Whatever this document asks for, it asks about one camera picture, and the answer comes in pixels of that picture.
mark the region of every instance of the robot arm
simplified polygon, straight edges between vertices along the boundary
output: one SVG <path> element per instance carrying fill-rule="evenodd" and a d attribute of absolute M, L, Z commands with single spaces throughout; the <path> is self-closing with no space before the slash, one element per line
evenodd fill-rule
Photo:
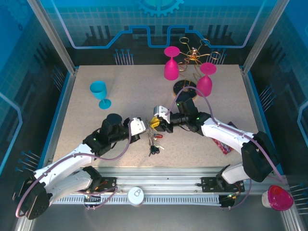
<path fill-rule="evenodd" d="M 122 117 L 118 114 L 109 114 L 103 121 L 100 129 L 90 134 L 82 144 L 60 160 L 38 169 L 33 173 L 24 171 L 21 173 L 15 186 L 13 200 L 19 203 L 21 197 L 30 185 L 42 175 L 45 175 L 30 191 L 22 203 L 21 210 L 28 219 L 35 219 L 40 216 L 46 209 L 57 199 L 80 190 L 89 189 L 96 191 L 101 184 L 102 176 L 93 167 L 81 167 L 90 164 L 96 156 L 101 156 L 111 149 L 112 143 L 128 139 L 127 118 L 122 123 Z M 144 122 L 140 118 L 133 118 L 130 123 L 131 141 L 133 143 L 140 139 L 139 134 L 146 130 Z M 90 156 L 74 154 L 83 153 Z"/>
<path fill-rule="evenodd" d="M 222 185 L 222 188 L 225 188 L 224 185 L 234 184 L 249 178 L 262 182 L 273 170 L 260 150 L 247 137 L 256 140 L 267 152 L 274 165 L 278 165 L 275 148 L 264 132 L 253 134 L 241 131 L 215 119 L 218 122 L 216 124 L 210 114 L 198 112 L 193 100 L 185 94 L 178 97 L 177 106 L 179 113 L 170 113 L 169 118 L 166 116 L 168 110 L 157 106 L 154 109 L 155 117 L 151 121 L 151 127 L 157 131 L 172 133 L 175 126 L 186 125 L 190 131 L 221 141 L 242 155 L 243 161 L 241 163 L 226 166 L 217 174 L 217 181 L 219 185 Z"/>

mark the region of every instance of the table surface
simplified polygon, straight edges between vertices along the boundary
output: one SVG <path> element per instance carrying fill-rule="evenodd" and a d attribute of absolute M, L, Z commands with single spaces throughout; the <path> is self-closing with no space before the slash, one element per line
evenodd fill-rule
<path fill-rule="evenodd" d="M 194 67 L 185 72 L 187 79 L 193 78 Z M 257 132 L 256 122 L 247 96 L 238 65 L 218 65 L 211 75 L 213 89 L 208 97 L 215 118 L 221 122 L 232 121 L 239 129 Z M 99 100 L 90 92 L 90 84 L 96 80 L 106 83 L 107 98 L 112 105 L 107 110 L 99 108 Z M 123 120 L 141 117 L 151 120 L 157 105 L 170 107 L 175 96 L 172 92 L 176 81 L 164 78 L 163 65 L 107 65 L 80 66 L 69 101 L 64 124 L 57 144 L 54 161 L 75 149 L 89 134 L 98 129 L 110 113 L 117 113 Z M 202 97 L 194 99 L 199 111 L 209 113 Z M 172 112 L 178 112 L 175 106 Z M 211 138 L 174 128 L 173 134 L 163 133 L 160 145 L 165 148 L 160 154 L 149 157 L 147 133 L 128 148 L 117 161 L 93 161 L 94 167 L 223 167 L 239 163 L 241 155 L 232 151 L 225 155 Z M 126 141 L 104 157 L 119 155 Z"/>

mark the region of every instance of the beige table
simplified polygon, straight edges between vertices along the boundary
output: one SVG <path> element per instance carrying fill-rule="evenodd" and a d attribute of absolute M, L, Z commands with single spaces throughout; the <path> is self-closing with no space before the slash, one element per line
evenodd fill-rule
<path fill-rule="evenodd" d="M 193 66 L 185 73 L 193 80 Z M 256 122 L 238 65 L 218 65 L 212 75 L 213 90 L 208 97 L 214 116 L 224 123 L 232 121 L 239 129 L 257 132 Z M 89 90 L 90 84 L 103 80 L 107 84 L 108 110 L 98 107 L 99 101 Z M 170 107 L 174 100 L 175 81 L 164 79 L 163 65 L 80 66 L 66 112 L 54 161 L 71 152 L 85 137 L 99 128 L 110 113 L 127 117 L 153 117 L 157 105 Z M 209 112 L 205 100 L 197 97 L 199 111 Z M 174 128 L 173 134 L 163 133 L 160 154 L 148 157 L 147 134 L 130 145 L 127 153 L 117 161 L 95 161 L 95 167 L 223 167 L 241 161 L 236 151 L 224 155 L 211 138 Z M 126 141 L 119 142 L 104 157 L 115 157 L 122 152 Z"/>

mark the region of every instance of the pink wine glass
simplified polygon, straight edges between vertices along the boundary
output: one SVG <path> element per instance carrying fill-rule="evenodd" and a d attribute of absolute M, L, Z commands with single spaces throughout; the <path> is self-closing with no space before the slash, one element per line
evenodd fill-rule
<path fill-rule="evenodd" d="M 212 92 L 213 83 L 208 75 L 212 75 L 216 72 L 216 66 L 212 63 L 204 63 L 200 66 L 200 71 L 205 74 L 205 76 L 197 82 L 197 89 L 199 89 L 204 96 L 209 96 Z"/>
<path fill-rule="evenodd" d="M 164 51 L 165 55 L 170 57 L 170 60 L 166 62 L 164 76 L 168 80 L 176 80 L 179 77 L 178 64 L 173 60 L 173 57 L 179 55 L 180 50 L 177 47 L 167 47 Z"/>

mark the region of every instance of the clear acrylic wall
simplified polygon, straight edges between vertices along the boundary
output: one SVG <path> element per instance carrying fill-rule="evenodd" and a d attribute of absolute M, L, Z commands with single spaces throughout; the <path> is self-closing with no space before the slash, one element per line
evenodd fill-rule
<path fill-rule="evenodd" d="M 164 64 L 164 48 L 224 51 L 224 64 L 243 64 L 276 0 L 42 0 L 75 65 Z"/>
<path fill-rule="evenodd" d="M 27 1 L 0 0 L 0 32 L 0 230 L 8 231 L 18 173 L 36 168 L 21 153 L 41 155 L 67 70 Z"/>
<path fill-rule="evenodd" d="M 308 2 L 291 0 L 251 69 L 261 114 L 291 185 L 308 187 Z M 300 213 L 307 199 L 298 195 Z"/>

